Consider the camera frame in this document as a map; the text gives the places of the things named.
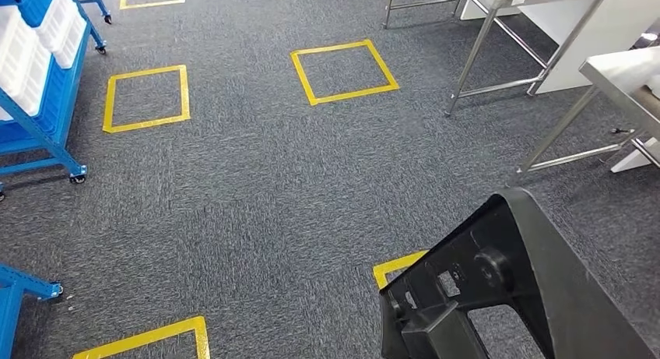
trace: floor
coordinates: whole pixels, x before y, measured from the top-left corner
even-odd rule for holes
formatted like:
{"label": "floor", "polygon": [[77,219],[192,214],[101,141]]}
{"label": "floor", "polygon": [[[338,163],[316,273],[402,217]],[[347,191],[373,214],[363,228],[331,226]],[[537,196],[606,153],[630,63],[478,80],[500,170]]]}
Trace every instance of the floor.
{"label": "floor", "polygon": [[[87,9],[108,53],[90,46],[68,143],[88,181],[60,169],[4,179],[0,259],[65,288],[58,304],[25,300],[17,358],[71,357],[199,315],[213,358],[379,358],[372,268],[448,234],[583,92],[511,90],[443,117],[480,27],[451,19],[451,5],[393,12],[382,30],[385,0],[105,1],[112,26]],[[555,48],[524,17],[510,24],[545,56]],[[400,89],[311,106],[290,53],[364,39]],[[103,132],[112,75],[172,65],[187,69],[190,120]],[[301,65],[317,97],[385,84],[360,48]],[[494,29],[469,85],[537,73]],[[179,81],[118,81],[114,124],[180,114]],[[598,98],[549,157],[629,125]],[[658,353],[660,179],[652,167],[610,174],[616,160],[518,184]],[[509,315],[478,320],[493,358],[539,357]],[[113,357],[193,358],[194,337]]]}

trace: metal table leg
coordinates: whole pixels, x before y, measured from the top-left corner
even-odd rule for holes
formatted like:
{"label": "metal table leg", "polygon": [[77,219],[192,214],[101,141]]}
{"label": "metal table leg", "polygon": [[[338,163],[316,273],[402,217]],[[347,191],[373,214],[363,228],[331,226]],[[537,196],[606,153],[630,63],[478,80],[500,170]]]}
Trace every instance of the metal table leg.
{"label": "metal table leg", "polygon": [[456,14],[458,14],[458,7],[461,5],[461,1],[463,0],[456,0],[456,5],[454,5],[454,12],[451,13],[453,17],[456,17]]}
{"label": "metal table leg", "polygon": [[388,0],[388,5],[385,6],[385,21],[383,22],[384,29],[388,28],[388,23],[390,21],[391,1],[392,0]]}
{"label": "metal table leg", "polygon": [[496,9],[490,10],[486,14],[486,19],[483,21],[483,25],[481,26],[479,35],[477,35],[476,41],[472,46],[470,55],[468,56],[468,60],[467,62],[465,62],[465,67],[463,67],[463,72],[461,73],[461,77],[458,79],[458,85],[456,86],[454,93],[451,95],[451,103],[449,104],[449,108],[444,112],[447,116],[451,115],[451,112],[454,110],[454,107],[456,106],[458,95],[461,93],[461,89],[463,89],[465,80],[468,78],[468,74],[470,72],[470,69],[472,68],[472,64],[475,61],[476,55],[479,53],[479,49],[481,48],[483,41],[486,39],[486,35],[490,30],[490,26],[493,25],[493,21],[495,20],[495,15],[497,15]]}
{"label": "metal table leg", "polygon": [[539,80],[532,83],[531,86],[529,86],[529,89],[527,90],[527,94],[530,96],[533,96],[536,94],[536,91],[539,90],[539,86],[543,84],[543,82],[546,80],[550,72],[554,69],[555,65],[559,63],[559,60],[563,57],[563,54],[566,53],[566,50],[570,47],[571,44],[573,44],[573,41],[578,37],[578,34],[582,31],[582,28],[585,27],[585,24],[591,19],[591,17],[594,15],[594,12],[596,12],[596,9],[600,6],[602,3],[602,0],[594,0],[592,4],[589,6],[589,9],[585,14],[580,18],[580,20],[577,22],[573,30],[568,34],[568,37],[566,37],[566,40],[555,50],[553,53],[553,56],[550,57],[550,60],[548,61],[547,67],[543,68],[541,73],[539,74]]}
{"label": "metal table leg", "polygon": [[[573,107],[571,107],[570,110],[561,118],[559,123],[550,132],[550,134],[543,139],[543,141],[539,144],[539,146],[536,147],[534,152],[532,152],[527,157],[527,159],[524,162],[522,162],[522,164],[516,171],[517,174],[524,174],[525,172],[538,171],[544,168],[559,166],[561,164],[566,164],[576,160],[582,160],[584,158],[593,157],[604,153],[616,152],[621,150],[623,146],[625,146],[626,143],[628,142],[632,142],[635,145],[635,147],[638,147],[640,144],[642,145],[642,147],[644,147],[644,144],[637,139],[637,137],[639,137],[642,133],[644,133],[644,130],[641,128],[636,130],[633,129],[628,133],[628,136],[626,136],[626,138],[619,143],[614,143],[612,145],[599,147],[598,149],[583,151],[581,153],[572,154],[565,157],[560,157],[553,160],[548,160],[545,162],[540,162],[535,164],[535,162],[539,159],[539,157],[550,146],[553,145],[553,143],[559,138],[559,136],[561,136],[563,131],[565,131],[566,128],[568,128],[568,126],[575,120],[575,118],[577,118],[578,115],[582,113],[582,111],[585,109],[587,104],[593,99],[593,97],[595,97],[597,93],[598,90],[596,89],[595,86],[589,87],[587,92],[579,100],[577,100],[577,102],[573,105]],[[657,160],[654,161],[653,156],[650,157],[647,156],[647,154],[650,154],[647,150],[644,151],[640,150],[640,152],[642,152],[642,154],[644,154],[644,156],[647,157],[652,163],[657,163],[656,165],[660,167],[660,163],[658,163]]]}
{"label": "metal table leg", "polygon": [[587,104],[592,101],[595,95],[598,93],[598,89],[595,86],[590,86],[587,89],[587,92],[570,108],[570,110],[561,118],[559,123],[553,128],[549,135],[547,135],[543,141],[536,147],[534,152],[532,152],[527,159],[522,162],[518,168],[518,173],[525,173],[529,171],[534,162],[545,153],[545,151],[556,141],[556,139],[561,136],[563,131],[568,128],[568,126],[573,123],[573,120],[578,117],[579,114],[585,109]]}

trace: wheel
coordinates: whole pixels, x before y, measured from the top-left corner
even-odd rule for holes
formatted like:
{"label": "wheel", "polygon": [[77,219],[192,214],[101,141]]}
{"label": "wheel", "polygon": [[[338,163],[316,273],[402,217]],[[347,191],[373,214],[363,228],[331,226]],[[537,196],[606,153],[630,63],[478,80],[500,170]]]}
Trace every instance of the wheel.
{"label": "wheel", "polygon": [[68,178],[68,180],[72,184],[82,184],[83,182],[85,182],[85,178],[86,176],[84,174],[81,174],[80,176],[71,176],[70,178]]}
{"label": "wheel", "polygon": [[47,300],[48,303],[50,304],[59,304],[62,303],[65,300],[64,298],[64,288],[60,284],[60,288],[58,290],[58,295],[57,297],[53,297]]}

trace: white plastic crate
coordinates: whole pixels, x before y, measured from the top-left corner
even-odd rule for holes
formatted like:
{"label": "white plastic crate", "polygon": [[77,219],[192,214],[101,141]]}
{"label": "white plastic crate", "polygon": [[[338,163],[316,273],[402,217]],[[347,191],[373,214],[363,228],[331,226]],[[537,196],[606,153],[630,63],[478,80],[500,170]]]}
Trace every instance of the white plastic crate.
{"label": "white plastic crate", "polygon": [[70,69],[73,66],[75,55],[78,53],[78,47],[83,39],[86,27],[87,23],[80,16],[76,8],[69,24],[69,29],[64,40],[62,40],[61,47],[53,51],[55,60],[58,61],[58,65],[63,69]]}
{"label": "white plastic crate", "polygon": [[44,20],[35,30],[39,35],[41,43],[49,50],[53,51],[64,38],[68,28],[68,18],[70,17],[70,3],[72,0],[51,0],[48,6]]}
{"label": "white plastic crate", "polygon": [[46,86],[48,68],[51,65],[51,53],[37,42],[34,45],[32,56],[20,94],[13,100],[29,116],[36,116],[39,114],[41,97]]}
{"label": "white plastic crate", "polygon": [[35,29],[41,43],[53,53],[58,65],[70,69],[85,27],[86,22],[73,0],[52,0],[44,21]]}
{"label": "white plastic crate", "polygon": [[[0,7],[0,87],[27,114],[39,113],[51,54],[15,6]],[[12,117],[0,109],[0,121]]]}

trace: yellow tape square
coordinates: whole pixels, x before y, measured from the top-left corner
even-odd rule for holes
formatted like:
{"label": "yellow tape square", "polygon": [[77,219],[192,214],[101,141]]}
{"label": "yellow tape square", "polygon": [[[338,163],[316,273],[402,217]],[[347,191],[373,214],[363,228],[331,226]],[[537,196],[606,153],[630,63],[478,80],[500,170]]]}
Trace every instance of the yellow tape square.
{"label": "yellow tape square", "polygon": [[416,252],[374,266],[374,277],[376,278],[376,284],[378,285],[378,289],[380,290],[388,285],[388,278],[387,278],[388,273],[412,266],[415,262],[420,260],[420,258],[426,253],[427,250],[422,250],[421,252]]}
{"label": "yellow tape square", "polygon": [[[366,47],[367,49],[369,49],[369,52],[374,57],[374,60],[378,64],[378,67],[383,72],[383,75],[385,75],[385,78],[388,81],[388,84],[383,85],[383,86],[376,86],[375,88],[356,90],[354,92],[335,94],[335,95],[327,96],[327,97],[316,97],[314,95],[314,91],[311,89],[309,80],[307,79],[307,75],[305,74],[305,71],[303,70],[303,66],[300,63],[299,55],[322,53],[322,52],[326,52],[326,51],[337,51],[337,50],[350,49],[350,48],[359,48],[359,47]],[[312,105],[312,106],[314,106],[316,104],[324,104],[324,103],[327,103],[327,102],[332,102],[334,100],[346,100],[346,99],[349,99],[349,98],[367,96],[369,94],[387,92],[389,90],[397,90],[399,88],[398,83],[394,79],[394,76],[392,76],[390,70],[388,69],[385,62],[383,61],[383,58],[381,58],[381,55],[378,54],[378,51],[376,51],[376,47],[374,46],[374,43],[371,42],[371,40],[362,40],[362,41],[358,41],[358,42],[352,42],[350,44],[340,44],[340,45],[326,46],[326,47],[323,47],[323,48],[295,50],[295,51],[291,52],[291,59],[293,60],[293,66],[296,68],[296,72],[298,72],[298,77],[300,78],[300,83],[303,84],[303,89],[305,90],[305,94],[307,95],[307,99],[309,100],[310,105]]]}
{"label": "yellow tape square", "polygon": [[149,3],[139,3],[136,5],[129,5],[128,0],[119,0],[119,9],[139,9],[141,7],[152,7],[152,6],[165,6],[165,5],[174,5],[177,3],[184,3],[185,0],[172,0],[172,1],[161,1],[161,2],[149,2]]}
{"label": "yellow tape square", "polygon": [[[122,79],[130,79],[132,77],[140,77],[147,75],[157,75],[159,73],[179,71],[179,84],[181,86],[181,114],[177,116],[170,116],[168,118],[160,118],[155,120],[139,121],[136,123],[112,125],[112,114],[114,111],[114,92],[117,87],[117,81]],[[132,131],[134,129],[154,127],[156,125],[163,125],[175,123],[177,121],[184,121],[190,119],[190,99],[188,97],[188,71],[185,65],[172,65],[171,67],[162,67],[160,69],[146,69],[143,71],[122,73],[120,75],[112,75],[107,81],[107,95],[105,99],[105,114],[103,130],[108,133],[117,133]]]}
{"label": "yellow tape square", "polygon": [[94,347],[91,350],[77,353],[72,359],[101,359],[145,346],[156,341],[164,340],[172,336],[186,332],[195,333],[195,346],[198,359],[210,359],[209,337],[206,334],[206,322],[203,316],[197,316],[172,325],[140,333],[123,340],[114,341],[103,346]]}

